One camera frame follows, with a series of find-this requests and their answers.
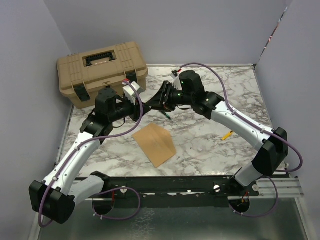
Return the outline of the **brown paper envelope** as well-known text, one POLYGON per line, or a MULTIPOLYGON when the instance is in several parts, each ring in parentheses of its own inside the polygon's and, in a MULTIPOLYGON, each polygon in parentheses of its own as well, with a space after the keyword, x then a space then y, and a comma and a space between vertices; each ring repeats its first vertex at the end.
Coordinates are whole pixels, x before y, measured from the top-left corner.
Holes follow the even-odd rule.
POLYGON ((170 132, 154 123, 148 124, 132 136, 155 168, 177 153, 170 132))

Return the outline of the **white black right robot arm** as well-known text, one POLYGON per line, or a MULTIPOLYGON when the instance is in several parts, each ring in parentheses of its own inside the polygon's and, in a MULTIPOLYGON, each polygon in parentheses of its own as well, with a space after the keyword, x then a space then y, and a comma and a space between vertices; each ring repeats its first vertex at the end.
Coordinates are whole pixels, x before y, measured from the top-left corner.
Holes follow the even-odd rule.
POLYGON ((162 112, 173 112, 179 105, 190 106, 198 115, 238 134, 257 151, 251 163, 241 168, 235 174, 235 180, 230 182, 229 189, 234 195, 242 195, 260 177, 273 175, 288 155, 288 146, 279 139, 287 139, 283 128, 273 130, 228 107, 222 96, 205 90, 200 75, 193 70, 183 71, 175 80, 180 83, 180 88, 175 83, 164 81, 145 106, 162 112))

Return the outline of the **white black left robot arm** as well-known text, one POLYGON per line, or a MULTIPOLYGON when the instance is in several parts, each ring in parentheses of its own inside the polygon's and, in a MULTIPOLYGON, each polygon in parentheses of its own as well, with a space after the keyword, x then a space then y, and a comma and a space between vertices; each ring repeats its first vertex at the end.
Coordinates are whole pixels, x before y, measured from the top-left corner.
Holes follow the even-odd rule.
POLYGON ((33 181, 29 186, 32 209, 38 213, 38 225, 45 228, 52 222, 65 223, 76 205, 92 196, 106 197, 116 191, 128 190, 126 186, 112 188, 110 178, 94 172, 85 180, 74 184, 78 173, 90 156, 106 139, 113 138, 113 123, 130 117, 135 125, 116 134, 122 137, 135 130, 150 108, 142 102, 137 90, 127 86, 123 97, 110 88, 98 92, 95 108, 82 123, 72 147, 58 165, 42 180, 33 181))

